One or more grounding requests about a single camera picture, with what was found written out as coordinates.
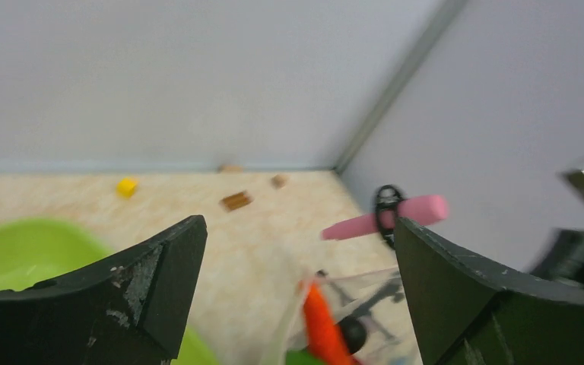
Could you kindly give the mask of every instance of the pink cylinder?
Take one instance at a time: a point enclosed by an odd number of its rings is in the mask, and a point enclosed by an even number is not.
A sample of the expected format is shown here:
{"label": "pink cylinder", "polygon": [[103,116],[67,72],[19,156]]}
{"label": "pink cylinder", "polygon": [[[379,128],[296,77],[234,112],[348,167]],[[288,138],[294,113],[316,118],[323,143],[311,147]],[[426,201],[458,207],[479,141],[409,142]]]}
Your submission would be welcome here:
{"label": "pink cylinder", "polygon": [[[404,200],[397,207],[400,217],[410,218],[423,226],[434,224],[449,216],[449,205],[441,195],[422,195]],[[395,221],[391,211],[385,211],[380,217],[386,228],[393,228]],[[375,214],[365,214],[342,221],[321,232],[323,240],[347,240],[377,232]]]}

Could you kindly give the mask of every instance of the yellow cube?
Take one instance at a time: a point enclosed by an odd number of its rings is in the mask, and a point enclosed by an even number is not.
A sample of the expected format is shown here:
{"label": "yellow cube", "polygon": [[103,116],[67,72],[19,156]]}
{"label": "yellow cube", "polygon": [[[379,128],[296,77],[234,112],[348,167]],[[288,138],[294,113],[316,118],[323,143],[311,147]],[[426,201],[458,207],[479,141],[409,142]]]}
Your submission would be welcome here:
{"label": "yellow cube", "polygon": [[135,194],[135,188],[137,186],[137,181],[127,177],[117,183],[117,192],[125,198],[131,198]]}

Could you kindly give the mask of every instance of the white wall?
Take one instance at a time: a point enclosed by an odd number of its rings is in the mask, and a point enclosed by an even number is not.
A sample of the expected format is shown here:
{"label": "white wall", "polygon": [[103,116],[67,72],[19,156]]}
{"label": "white wall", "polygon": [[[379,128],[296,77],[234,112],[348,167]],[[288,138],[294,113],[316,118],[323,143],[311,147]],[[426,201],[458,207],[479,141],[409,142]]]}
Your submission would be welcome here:
{"label": "white wall", "polygon": [[439,0],[0,0],[0,170],[328,167]]}
{"label": "white wall", "polygon": [[444,194],[433,230],[527,268],[584,227],[556,173],[584,155],[584,2],[472,0],[344,174],[359,203],[395,183]]}

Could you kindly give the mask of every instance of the toy carrot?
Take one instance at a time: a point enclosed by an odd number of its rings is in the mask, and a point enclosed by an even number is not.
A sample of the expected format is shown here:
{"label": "toy carrot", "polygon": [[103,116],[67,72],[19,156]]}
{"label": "toy carrot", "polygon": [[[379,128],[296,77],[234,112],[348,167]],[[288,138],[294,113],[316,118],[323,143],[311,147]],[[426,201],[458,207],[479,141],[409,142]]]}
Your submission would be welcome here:
{"label": "toy carrot", "polygon": [[330,316],[328,303],[316,283],[310,285],[306,302],[303,304],[306,321],[308,351],[327,365],[354,365],[352,357]]}

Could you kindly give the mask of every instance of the green bowl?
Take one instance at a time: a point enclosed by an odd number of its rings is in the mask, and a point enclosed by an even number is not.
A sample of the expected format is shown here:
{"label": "green bowl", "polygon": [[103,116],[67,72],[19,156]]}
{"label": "green bowl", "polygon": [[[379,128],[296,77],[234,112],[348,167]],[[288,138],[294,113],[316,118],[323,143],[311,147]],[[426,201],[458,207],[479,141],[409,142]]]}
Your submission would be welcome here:
{"label": "green bowl", "polygon": [[[0,290],[23,290],[101,260],[112,252],[88,232],[63,221],[24,219],[0,225]],[[192,328],[171,364],[217,365]]]}

